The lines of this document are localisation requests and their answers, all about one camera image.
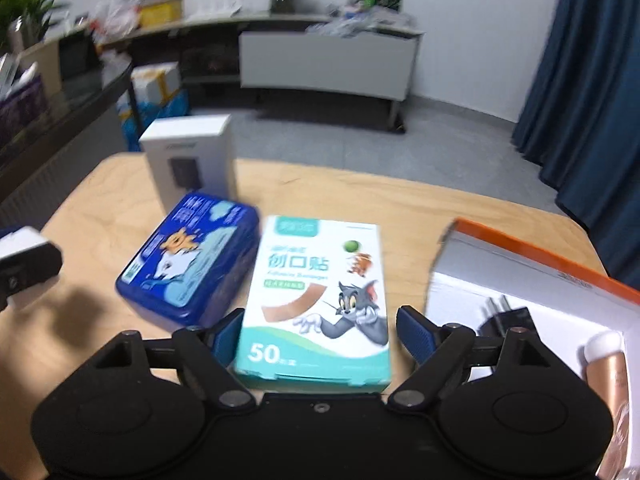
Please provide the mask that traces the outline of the white tv cabinet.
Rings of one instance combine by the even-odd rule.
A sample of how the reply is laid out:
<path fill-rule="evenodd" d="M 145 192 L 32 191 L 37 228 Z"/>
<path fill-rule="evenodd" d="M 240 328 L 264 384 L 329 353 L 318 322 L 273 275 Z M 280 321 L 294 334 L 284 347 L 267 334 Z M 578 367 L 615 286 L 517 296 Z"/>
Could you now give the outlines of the white tv cabinet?
<path fill-rule="evenodd" d="M 178 63 L 189 86 L 237 84 L 257 93 L 284 89 L 344 94 L 387 104 L 386 127 L 406 130 L 408 99 L 423 34 L 377 18 L 312 14 L 183 18 L 107 39 L 107 51 L 137 66 Z"/>

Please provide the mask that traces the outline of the black round table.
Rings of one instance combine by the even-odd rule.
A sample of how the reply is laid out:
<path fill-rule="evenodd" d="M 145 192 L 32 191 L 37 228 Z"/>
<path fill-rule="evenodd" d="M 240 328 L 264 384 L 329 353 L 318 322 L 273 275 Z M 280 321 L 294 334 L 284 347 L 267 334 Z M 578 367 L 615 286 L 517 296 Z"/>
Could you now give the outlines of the black round table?
<path fill-rule="evenodd" d="M 1 145 L 1 225 L 40 229 L 103 159 L 127 151 L 117 102 L 134 94 L 134 63 L 100 55 L 84 30 L 40 42 L 17 61 L 41 76 L 49 109 Z"/>

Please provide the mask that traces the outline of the orange white box lid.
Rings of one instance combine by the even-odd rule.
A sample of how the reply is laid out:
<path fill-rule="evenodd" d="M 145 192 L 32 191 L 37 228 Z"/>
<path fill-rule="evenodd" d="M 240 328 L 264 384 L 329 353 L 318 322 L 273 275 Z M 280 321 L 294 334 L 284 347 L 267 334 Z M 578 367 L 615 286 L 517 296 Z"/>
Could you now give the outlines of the orange white box lid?
<path fill-rule="evenodd" d="M 432 265 L 426 316 L 437 325 L 478 330 L 486 300 L 506 296 L 528 307 L 542 342 L 582 379 L 584 347 L 600 333 L 623 334 L 629 386 L 629 427 L 616 431 L 599 472 L 605 479 L 639 475 L 639 294 L 636 290 L 470 220 L 452 222 Z"/>

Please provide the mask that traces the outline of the white router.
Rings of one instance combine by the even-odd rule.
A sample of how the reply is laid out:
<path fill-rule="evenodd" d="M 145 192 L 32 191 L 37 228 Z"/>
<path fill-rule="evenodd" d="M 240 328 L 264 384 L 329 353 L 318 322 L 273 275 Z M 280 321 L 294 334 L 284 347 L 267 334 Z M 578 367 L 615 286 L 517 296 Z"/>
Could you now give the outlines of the white router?
<path fill-rule="evenodd" d="M 183 0 L 183 17 L 188 20 L 200 18 L 231 18 L 240 12 L 243 0 Z"/>

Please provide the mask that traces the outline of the yellow box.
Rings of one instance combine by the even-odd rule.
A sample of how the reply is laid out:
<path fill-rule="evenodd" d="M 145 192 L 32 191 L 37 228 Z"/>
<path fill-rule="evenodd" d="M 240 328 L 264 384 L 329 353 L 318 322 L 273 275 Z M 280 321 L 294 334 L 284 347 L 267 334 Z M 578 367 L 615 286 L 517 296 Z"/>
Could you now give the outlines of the yellow box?
<path fill-rule="evenodd" d="M 142 4 L 139 16 L 142 29 L 180 21 L 182 19 L 182 0 L 164 0 Z"/>

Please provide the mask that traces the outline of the teal bandage box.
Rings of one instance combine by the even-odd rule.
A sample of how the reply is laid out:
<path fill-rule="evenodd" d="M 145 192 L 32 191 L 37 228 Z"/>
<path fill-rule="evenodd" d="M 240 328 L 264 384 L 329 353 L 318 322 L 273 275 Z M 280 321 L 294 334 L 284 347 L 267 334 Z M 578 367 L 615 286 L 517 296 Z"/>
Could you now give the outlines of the teal bandage box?
<path fill-rule="evenodd" d="M 268 217 L 233 366 L 268 390 L 386 389 L 392 366 L 378 226 Z"/>

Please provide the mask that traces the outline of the purple tray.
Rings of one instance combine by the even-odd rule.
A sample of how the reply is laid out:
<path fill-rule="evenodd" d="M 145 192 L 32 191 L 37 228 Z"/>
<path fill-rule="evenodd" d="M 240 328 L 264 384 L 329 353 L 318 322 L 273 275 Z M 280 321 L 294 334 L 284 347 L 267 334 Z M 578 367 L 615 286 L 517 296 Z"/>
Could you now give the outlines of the purple tray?
<path fill-rule="evenodd" d="M 9 144 L 22 130 L 46 114 L 48 109 L 42 78 L 37 75 L 1 102 L 1 145 Z"/>

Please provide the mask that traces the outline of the left potted plant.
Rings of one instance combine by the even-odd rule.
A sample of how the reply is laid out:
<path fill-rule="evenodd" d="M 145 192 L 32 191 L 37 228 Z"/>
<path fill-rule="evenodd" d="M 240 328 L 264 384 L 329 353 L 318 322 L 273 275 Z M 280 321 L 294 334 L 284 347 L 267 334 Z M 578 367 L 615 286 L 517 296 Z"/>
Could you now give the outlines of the left potted plant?
<path fill-rule="evenodd" d="M 37 40 L 43 40 L 48 29 L 61 21 L 53 15 L 69 7 L 68 2 L 58 0 L 1 0 L 1 53 L 10 50 L 9 27 L 12 22 L 28 18 L 35 26 Z"/>

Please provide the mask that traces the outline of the white charger box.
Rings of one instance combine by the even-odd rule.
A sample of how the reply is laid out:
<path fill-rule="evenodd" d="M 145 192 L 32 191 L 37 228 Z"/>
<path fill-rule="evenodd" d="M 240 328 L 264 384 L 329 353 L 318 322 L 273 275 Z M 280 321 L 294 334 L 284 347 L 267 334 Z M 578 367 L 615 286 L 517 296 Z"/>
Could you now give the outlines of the white charger box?
<path fill-rule="evenodd" d="M 157 118 L 140 144 L 166 211 L 191 192 L 238 198 L 229 114 Z"/>

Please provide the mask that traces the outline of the blue tin box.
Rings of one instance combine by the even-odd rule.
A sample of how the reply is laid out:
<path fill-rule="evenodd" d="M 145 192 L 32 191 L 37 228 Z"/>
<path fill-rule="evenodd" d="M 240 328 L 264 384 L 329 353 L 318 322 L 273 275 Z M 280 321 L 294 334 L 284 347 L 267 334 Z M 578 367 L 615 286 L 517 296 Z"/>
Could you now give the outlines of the blue tin box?
<path fill-rule="evenodd" d="M 183 196 L 120 272 L 115 288 L 166 330 L 217 323 L 252 268 L 256 208 L 192 192 Z"/>

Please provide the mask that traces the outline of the blue curtain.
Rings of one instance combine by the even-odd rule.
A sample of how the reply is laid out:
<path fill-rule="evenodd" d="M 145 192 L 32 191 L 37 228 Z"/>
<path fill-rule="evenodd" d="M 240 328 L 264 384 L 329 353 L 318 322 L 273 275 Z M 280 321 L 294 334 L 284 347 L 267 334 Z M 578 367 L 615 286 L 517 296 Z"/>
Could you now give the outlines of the blue curtain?
<path fill-rule="evenodd" d="M 558 0 L 512 142 L 606 273 L 637 288 L 639 0 Z"/>

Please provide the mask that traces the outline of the black power adapter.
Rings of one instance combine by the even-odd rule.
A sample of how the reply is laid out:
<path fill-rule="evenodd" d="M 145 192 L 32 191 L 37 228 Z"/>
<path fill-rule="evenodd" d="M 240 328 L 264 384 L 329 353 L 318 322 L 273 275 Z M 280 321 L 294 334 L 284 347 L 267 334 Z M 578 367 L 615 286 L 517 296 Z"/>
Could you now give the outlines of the black power adapter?
<path fill-rule="evenodd" d="M 478 329 L 480 346 L 485 350 L 496 350 L 504 337 L 510 333 L 538 333 L 528 307 L 511 307 L 506 296 L 498 300 L 486 300 L 486 321 Z"/>

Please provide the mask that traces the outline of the white yellow carton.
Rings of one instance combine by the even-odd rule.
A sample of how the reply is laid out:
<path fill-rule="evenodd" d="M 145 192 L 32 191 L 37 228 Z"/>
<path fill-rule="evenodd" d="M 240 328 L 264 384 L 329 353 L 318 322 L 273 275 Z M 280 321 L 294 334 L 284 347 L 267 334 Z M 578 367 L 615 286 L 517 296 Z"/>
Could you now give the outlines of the white yellow carton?
<path fill-rule="evenodd" d="M 162 106 L 181 89 L 177 62 L 136 67 L 131 73 L 131 80 L 139 103 Z"/>

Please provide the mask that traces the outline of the white plastic bag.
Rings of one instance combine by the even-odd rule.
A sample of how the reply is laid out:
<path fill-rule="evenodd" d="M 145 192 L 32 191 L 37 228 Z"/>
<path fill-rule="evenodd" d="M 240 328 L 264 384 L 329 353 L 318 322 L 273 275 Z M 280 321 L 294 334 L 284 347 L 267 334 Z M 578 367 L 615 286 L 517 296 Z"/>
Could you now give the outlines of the white plastic bag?
<path fill-rule="evenodd" d="M 91 14 L 100 41 L 125 37 L 139 27 L 142 0 L 102 0 Z"/>

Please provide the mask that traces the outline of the bronze bottle white cap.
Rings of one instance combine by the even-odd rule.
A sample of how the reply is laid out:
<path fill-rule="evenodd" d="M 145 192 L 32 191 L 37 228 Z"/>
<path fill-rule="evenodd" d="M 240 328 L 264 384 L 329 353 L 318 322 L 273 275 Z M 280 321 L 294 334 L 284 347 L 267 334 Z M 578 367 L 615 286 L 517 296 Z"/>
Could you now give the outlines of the bronze bottle white cap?
<path fill-rule="evenodd" d="M 584 347 L 585 378 L 611 411 L 615 430 L 629 427 L 629 386 L 623 334 L 611 330 L 588 340 Z"/>

